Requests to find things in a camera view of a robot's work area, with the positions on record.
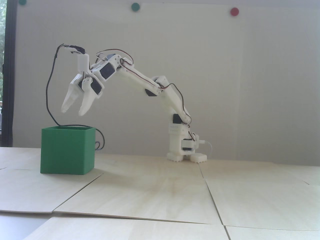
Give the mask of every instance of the foliage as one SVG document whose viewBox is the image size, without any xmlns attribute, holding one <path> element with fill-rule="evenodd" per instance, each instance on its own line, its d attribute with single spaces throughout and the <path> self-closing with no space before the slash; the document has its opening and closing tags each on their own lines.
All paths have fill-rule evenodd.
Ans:
<svg viewBox="0 0 320 240">
<path fill-rule="evenodd" d="M 4 62 L 4 34 L 5 34 L 6 13 L 7 13 L 7 0 L 0 0 L 0 101 L 2 101 L 2 95 L 3 95 L 2 65 Z"/>
</svg>

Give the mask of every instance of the black wire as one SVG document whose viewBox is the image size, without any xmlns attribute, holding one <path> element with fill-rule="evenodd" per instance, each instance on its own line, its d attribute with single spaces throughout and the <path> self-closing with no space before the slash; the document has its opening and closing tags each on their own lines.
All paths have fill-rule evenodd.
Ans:
<svg viewBox="0 0 320 240">
<path fill-rule="evenodd" d="M 99 52 L 97 52 L 97 54 L 96 54 L 97 58 L 101 59 L 101 58 L 99 57 L 100 54 L 103 53 L 103 52 L 106 52 L 106 51 L 120 51 L 120 52 L 123 52 L 123 53 L 126 54 L 129 58 L 131 58 L 132 64 L 131 64 L 131 63 L 128 63 L 128 62 L 127 62 L 127 63 L 128 63 L 130 66 L 133 65 L 133 58 L 130 56 L 130 54 L 128 54 L 127 52 L 125 52 L 125 51 L 123 51 L 123 50 L 121 50 L 121 49 L 118 49 L 118 48 L 111 48 L 111 49 L 105 49 L 105 50 L 103 50 L 103 51 L 99 51 Z"/>
<path fill-rule="evenodd" d="M 190 127 L 190 124 L 191 124 L 191 122 L 192 122 L 192 118 L 191 118 L 191 116 L 186 112 L 186 110 L 185 110 L 185 108 L 184 108 L 183 95 L 182 95 L 182 93 L 180 92 L 180 90 L 178 89 L 178 87 L 177 87 L 174 83 L 170 83 L 169 85 L 167 85 L 167 86 L 165 86 L 165 87 L 161 85 L 160 89 L 166 90 L 170 85 L 173 85 L 173 86 L 176 88 L 176 90 L 179 92 L 180 96 L 181 96 L 182 110 L 184 111 L 184 113 L 185 113 L 188 117 L 190 117 L 190 123 L 189 123 L 189 124 L 184 123 L 184 124 Z"/>
<path fill-rule="evenodd" d="M 58 56 L 59 49 L 60 49 L 61 47 L 63 47 L 63 46 L 65 46 L 65 45 L 64 45 L 64 44 L 61 44 L 59 47 L 57 47 L 56 54 L 54 55 L 54 59 L 53 59 L 53 64 L 52 64 L 52 69 L 51 69 L 50 77 L 49 77 L 49 79 L 48 79 L 47 87 L 46 87 L 46 89 L 45 89 L 45 103 L 46 103 L 46 106 L 47 106 L 48 113 L 49 113 L 49 115 L 51 116 L 52 120 L 53 120 L 53 121 L 56 123 L 56 125 L 58 125 L 58 126 L 66 126 L 66 127 L 68 127 L 68 126 L 91 127 L 91 126 L 81 125 L 81 124 L 61 125 L 61 124 L 59 124 L 59 123 L 55 120 L 55 118 L 53 117 L 52 113 L 51 113 L 50 110 L 49 110 L 49 106 L 48 106 L 48 87 L 49 87 L 49 83 L 50 83 L 50 81 L 51 81 L 51 77 L 52 77 L 52 74 L 53 74 L 54 65 L 55 65 L 55 63 L 56 63 L 56 59 L 57 59 L 57 56 Z M 96 130 L 101 134 L 102 139 L 103 139 L 103 145 L 102 145 L 101 148 L 99 148 L 99 147 L 100 147 L 100 142 L 99 142 L 99 141 L 96 142 L 96 143 L 98 143 L 98 147 L 96 148 L 96 150 L 101 150 L 101 149 L 104 148 L 105 138 L 104 138 L 103 133 L 102 133 L 99 129 L 96 128 Z"/>
</svg>

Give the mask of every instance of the white wall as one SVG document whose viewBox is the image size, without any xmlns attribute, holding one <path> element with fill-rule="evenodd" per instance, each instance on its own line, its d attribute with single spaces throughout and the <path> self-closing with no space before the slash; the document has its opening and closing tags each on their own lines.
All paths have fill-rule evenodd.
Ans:
<svg viewBox="0 0 320 240">
<path fill-rule="evenodd" d="M 320 165 L 320 11 L 244 11 L 237 159 Z"/>
<path fill-rule="evenodd" d="M 223 5 L 149 3 L 139 13 L 130 4 L 102 0 L 19 6 L 14 146 L 40 147 L 41 128 L 54 125 L 45 86 L 56 47 L 67 43 L 91 56 L 121 48 L 147 76 L 166 75 L 184 95 L 192 130 L 212 143 L 212 158 L 319 164 L 320 12 L 239 8 L 233 18 Z M 60 113 L 75 74 L 76 56 L 62 50 L 49 87 L 49 105 L 60 123 L 99 128 L 107 153 L 167 153 L 160 100 L 120 77 L 105 84 L 85 116 L 77 115 L 81 101 Z"/>
</svg>

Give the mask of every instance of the white robotic arm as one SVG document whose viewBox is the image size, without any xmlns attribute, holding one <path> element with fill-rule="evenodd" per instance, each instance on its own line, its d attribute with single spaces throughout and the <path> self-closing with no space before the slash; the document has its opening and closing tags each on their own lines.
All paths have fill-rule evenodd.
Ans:
<svg viewBox="0 0 320 240">
<path fill-rule="evenodd" d="M 167 106 L 170 115 L 170 150 L 167 158 L 176 162 L 182 161 L 184 158 L 198 163 L 207 160 L 206 155 L 195 153 L 199 143 L 205 141 L 199 140 L 199 136 L 190 131 L 191 117 L 184 107 L 183 96 L 174 84 L 168 82 L 165 76 L 148 78 L 134 68 L 133 59 L 122 58 L 118 54 L 100 58 L 98 62 L 89 67 L 89 55 L 84 50 L 80 52 L 73 47 L 69 48 L 78 55 L 79 74 L 69 85 L 68 93 L 61 107 L 62 112 L 66 112 L 73 102 L 80 95 L 83 95 L 79 115 L 84 115 L 90 109 L 94 99 L 101 97 L 104 89 L 102 83 L 115 73 L 120 73 L 145 89 L 148 96 L 159 95 Z M 173 86 L 181 94 L 181 99 Z"/>
</svg>

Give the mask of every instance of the green box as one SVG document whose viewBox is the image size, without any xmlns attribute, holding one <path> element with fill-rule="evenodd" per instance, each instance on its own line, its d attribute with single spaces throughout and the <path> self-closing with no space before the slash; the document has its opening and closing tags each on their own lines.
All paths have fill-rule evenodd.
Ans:
<svg viewBox="0 0 320 240">
<path fill-rule="evenodd" d="M 94 151 L 95 128 L 43 128 L 40 173 L 84 175 L 94 168 Z"/>
</svg>

